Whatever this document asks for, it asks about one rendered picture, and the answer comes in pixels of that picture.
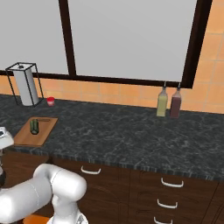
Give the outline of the green cucumber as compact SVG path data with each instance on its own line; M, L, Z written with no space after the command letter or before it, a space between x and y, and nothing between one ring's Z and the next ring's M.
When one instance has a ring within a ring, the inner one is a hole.
M37 135L39 133L39 121L37 119L32 119L30 121L30 132L33 135Z

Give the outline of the wooden cutting board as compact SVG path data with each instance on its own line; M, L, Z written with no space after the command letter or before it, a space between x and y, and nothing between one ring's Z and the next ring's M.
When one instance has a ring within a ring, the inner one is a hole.
M33 119L38 120L39 132L37 135L33 135L30 132L30 121ZM14 145L41 147L49 137L57 121L58 118L54 117L30 117L21 130L14 136Z

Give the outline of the yellow-green sauce bottle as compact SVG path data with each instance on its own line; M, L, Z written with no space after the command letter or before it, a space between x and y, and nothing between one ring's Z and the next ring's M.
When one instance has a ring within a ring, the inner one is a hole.
M163 86L161 93L157 98L157 116L165 116L168 102L168 94L166 93L166 86Z

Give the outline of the dark red sauce bottle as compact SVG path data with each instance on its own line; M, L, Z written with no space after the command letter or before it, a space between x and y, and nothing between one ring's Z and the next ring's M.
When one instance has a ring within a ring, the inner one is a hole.
M170 117L171 118L178 118L179 111L181 106L181 94L180 94L180 87L177 87L176 92L171 98L171 108L170 108Z

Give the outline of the dark framed window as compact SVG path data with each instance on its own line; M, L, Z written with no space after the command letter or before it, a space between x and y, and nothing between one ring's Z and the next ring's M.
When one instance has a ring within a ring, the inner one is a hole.
M0 0L0 75L191 88L213 0Z

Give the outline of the dark wood drawer front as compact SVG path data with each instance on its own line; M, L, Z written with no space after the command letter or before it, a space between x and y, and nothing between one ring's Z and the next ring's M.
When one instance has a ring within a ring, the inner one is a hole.
M132 170L130 174L131 182L136 186L142 186L146 189L155 188L164 191L171 191L179 195L206 195L208 198L210 198L218 185L217 181L209 181L199 178L187 178L152 171ZM180 184L183 180L184 186L182 188L172 188L162 185L161 178L163 178L165 182L173 184Z
M129 224L202 224L203 218L193 215L168 214L150 210L132 209Z
M157 199L163 204L174 205L178 202L176 209L167 209L158 205ZM131 195L130 200L140 209L151 211L162 211L166 214L180 214L193 216L203 216L206 212L210 199L200 197L199 195L179 195L171 191L141 191Z

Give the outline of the dark wood cupboard door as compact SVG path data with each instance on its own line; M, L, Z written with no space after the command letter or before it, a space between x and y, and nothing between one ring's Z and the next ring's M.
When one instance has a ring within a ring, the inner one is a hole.
M51 163L50 156L32 155L8 150L3 155L3 169L6 172L4 188L10 188L32 178L35 169L45 163Z
M220 182L202 224L224 224L224 182Z
M128 224L130 171L104 164L54 158L53 163L71 172L76 172L87 181L87 192L78 202L80 211L89 224ZM89 175L85 170L99 175Z

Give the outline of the white paper towel roll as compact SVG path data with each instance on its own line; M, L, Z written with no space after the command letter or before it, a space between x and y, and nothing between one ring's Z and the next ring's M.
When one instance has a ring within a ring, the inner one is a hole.
M22 104L24 106L36 105L39 102L39 98L34 84L32 70L27 69L25 72L15 71L14 77L16 79Z

